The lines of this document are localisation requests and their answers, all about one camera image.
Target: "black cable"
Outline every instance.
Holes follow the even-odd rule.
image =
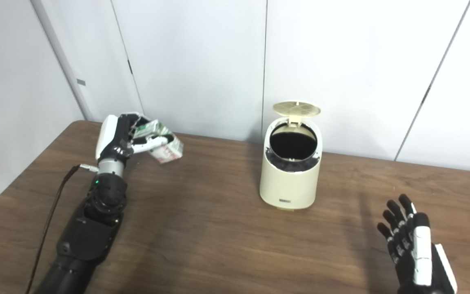
[[[34,281],[35,270],[37,270],[37,267],[39,264],[39,257],[41,257],[41,250],[43,250],[44,240],[47,237],[48,228],[50,227],[50,221],[52,220],[52,216],[54,216],[55,207],[58,205],[59,198],[61,196],[61,191],[63,191],[65,184],[72,177],[72,175],[79,169],[79,167],[80,165],[74,165],[71,168],[71,170],[67,173],[67,175],[65,175],[63,182],[61,182],[58,192],[55,194],[54,203],[52,203],[52,207],[50,208],[50,212],[48,213],[48,216],[47,216],[47,221],[44,224],[43,233],[41,235],[41,241],[39,242],[38,251],[35,254],[34,266],[32,268],[32,273],[30,274],[30,279],[28,280],[28,286],[25,291],[25,294],[29,294],[30,288],[32,288],[32,282]]]

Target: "cream trash can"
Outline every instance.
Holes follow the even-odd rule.
[[[280,102],[273,106],[284,116],[269,125],[264,139],[260,193],[281,209],[307,208],[315,202],[322,139],[320,130],[305,119],[320,113],[306,102]]]

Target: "open lid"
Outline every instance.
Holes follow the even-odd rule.
[[[273,105],[273,110],[288,117],[290,127],[300,127],[302,117],[312,117],[320,113],[320,108],[307,102],[285,101]]]

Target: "wooden table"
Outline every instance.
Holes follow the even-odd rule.
[[[94,162],[99,127],[70,125],[0,196],[0,293],[23,292],[55,192],[71,166]],[[259,197],[261,145],[179,138],[176,162],[128,162],[124,223],[88,294],[393,294],[375,226],[401,192],[429,214],[470,294],[470,172],[325,153],[315,204],[286,212]],[[80,171],[65,186],[34,285],[92,178]]]

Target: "robotic arm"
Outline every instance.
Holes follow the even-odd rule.
[[[393,200],[384,218],[390,225],[377,228],[388,242],[400,283],[398,294],[456,294],[457,282],[442,245],[431,242],[431,228],[426,214],[416,212],[415,205],[402,194],[401,208]]]
[[[102,263],[123,220],[127,184],[123,170],[134,153],[173,141],[173,134],[136,136],[150,120],[136,112],[110,115],[104,121],[95,151],[98,167],[86,198],[76,208],[56,246],[51,264],[36,294],[82,294]]]

